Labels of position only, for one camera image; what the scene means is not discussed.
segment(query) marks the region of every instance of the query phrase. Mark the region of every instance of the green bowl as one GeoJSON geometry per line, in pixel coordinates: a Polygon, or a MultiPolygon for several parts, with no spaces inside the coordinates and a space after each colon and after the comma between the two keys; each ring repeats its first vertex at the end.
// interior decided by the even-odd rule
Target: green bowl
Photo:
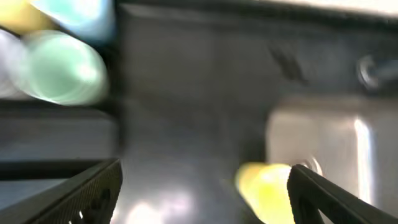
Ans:
{"type": "Polygon", "coordinates": [[[90,105],[107,90],[106,69],[89,45],[58,31],[25,39],[27,58],[14,83],[25,93],[60,105],[90,105]]]}

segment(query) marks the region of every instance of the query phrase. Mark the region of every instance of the metal sink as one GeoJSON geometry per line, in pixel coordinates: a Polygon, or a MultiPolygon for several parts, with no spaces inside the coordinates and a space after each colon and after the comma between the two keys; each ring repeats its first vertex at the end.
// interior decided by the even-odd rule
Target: metal sink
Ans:
{"type": "Polygon", "coordinates": [[[398,216],[398,100],[290,98],[266,131],[268,162],[306,164],[398,216]]]}

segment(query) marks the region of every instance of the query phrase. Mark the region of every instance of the stainless steel sink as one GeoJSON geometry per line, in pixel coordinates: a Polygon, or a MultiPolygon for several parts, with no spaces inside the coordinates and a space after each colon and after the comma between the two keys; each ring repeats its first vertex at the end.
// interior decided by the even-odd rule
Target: stainless steel sink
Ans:
{"type": "Polygon", "coordinates": [[[266,131],[268,162],[304,163],[398,217],[398,100],[284,100],[266,131]]]}

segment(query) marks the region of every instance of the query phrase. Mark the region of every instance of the yellow cup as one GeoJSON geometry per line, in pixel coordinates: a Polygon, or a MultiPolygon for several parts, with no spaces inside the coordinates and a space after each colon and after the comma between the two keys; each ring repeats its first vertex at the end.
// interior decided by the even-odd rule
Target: yellow cup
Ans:
{"type": "Polygon", "coordinates": [[[53,28],[52,21],[29,0],[0,0],[0,26],[17,34],[53,28]]]}
{"type": "Polygon", "coordinates": [[[248,163],[236,176],[236,186],[257,217],[266,224],[294,224],[285,164],[248,163]]]}

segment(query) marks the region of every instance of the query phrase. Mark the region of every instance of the dark mark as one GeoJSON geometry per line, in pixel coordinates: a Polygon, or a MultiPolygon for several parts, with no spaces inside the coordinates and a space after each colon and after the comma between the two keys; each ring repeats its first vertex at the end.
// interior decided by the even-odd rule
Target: dark mark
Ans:
{"type": "Polygon", "coordinates": [[[302,85],[308,85],[308,80],[304,78],[300,65],[297,63],[296,59],[277,49],[270,48],[269,52],[274,60],[279,64],[284,78],[299,82],[302,85]]]}

